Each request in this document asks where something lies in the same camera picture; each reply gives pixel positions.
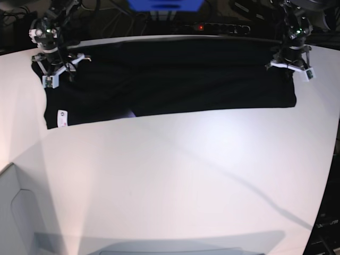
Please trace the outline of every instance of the blue object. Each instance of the blue object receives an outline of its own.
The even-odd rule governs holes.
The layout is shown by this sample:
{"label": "blue object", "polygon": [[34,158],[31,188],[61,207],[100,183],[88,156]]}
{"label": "blue object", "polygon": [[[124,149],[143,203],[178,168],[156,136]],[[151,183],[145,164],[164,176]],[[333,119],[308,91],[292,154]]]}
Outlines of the blue object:
{"label": "blue object", "polygon": [[132,9],[146,11],[196,12],[203,0],[128,0]]}

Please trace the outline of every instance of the white tabletop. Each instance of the white tabletop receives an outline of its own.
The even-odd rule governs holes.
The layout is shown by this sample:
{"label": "white tabletop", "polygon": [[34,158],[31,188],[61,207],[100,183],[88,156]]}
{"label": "white tabletop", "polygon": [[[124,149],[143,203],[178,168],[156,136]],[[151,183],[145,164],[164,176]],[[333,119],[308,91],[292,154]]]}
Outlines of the white tabletop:
{"label": "white tabletop", "polygon": [[64,254],[239,248],[302,254],[340,114],[340,52],[313,47],[297,104],[47,130],[37,49],[0,57],[0,162],[14,162]]}

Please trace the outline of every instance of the black cloth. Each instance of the black cloth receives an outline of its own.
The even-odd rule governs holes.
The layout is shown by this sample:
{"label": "black cloth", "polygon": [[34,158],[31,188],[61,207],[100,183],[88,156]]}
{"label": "black cloth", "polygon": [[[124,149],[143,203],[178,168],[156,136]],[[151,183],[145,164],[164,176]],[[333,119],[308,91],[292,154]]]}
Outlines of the black cloth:
{"label": "black cloth", "polygon": [[[131,115],[232,108],[294,107],[292,72],[270,68],[272,44],[226,39],[131,41],[79,48],[76,82],[65,72],[59,87],[46,88],[45,120],[57,127]],[[36,63],[33,70],[43,74]]]}

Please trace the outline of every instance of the white table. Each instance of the white table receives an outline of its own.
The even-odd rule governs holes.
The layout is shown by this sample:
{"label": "white table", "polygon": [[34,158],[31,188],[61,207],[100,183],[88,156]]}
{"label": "white table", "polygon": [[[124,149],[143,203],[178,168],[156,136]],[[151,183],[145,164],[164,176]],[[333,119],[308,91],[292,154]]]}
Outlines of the white table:
{"label": "white table", "polygon": [[36,195],[44,220],[37,232],[60,242],[59,252],[302,254],[332,161],[340,52],[313,47],[317,78],[304,83],[294,75],[294,108],[53,130],[30,67],[37,52],[0,57],[0,161],[19,168],[21,188]]}

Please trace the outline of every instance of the clothing tag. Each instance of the clothing tag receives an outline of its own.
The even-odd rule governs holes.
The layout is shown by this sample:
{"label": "clothing tag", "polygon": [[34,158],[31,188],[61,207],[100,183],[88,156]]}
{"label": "clothing tag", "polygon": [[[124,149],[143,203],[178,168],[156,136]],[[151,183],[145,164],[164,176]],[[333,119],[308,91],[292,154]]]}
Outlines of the clothing tag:
{"label": "clothing tag", "polygon": [[62,128],[64,126],[68,126],[67,124],[67,111],[65,110],[58,110],[58,118],[57,118],[57,124],[58,128]]}

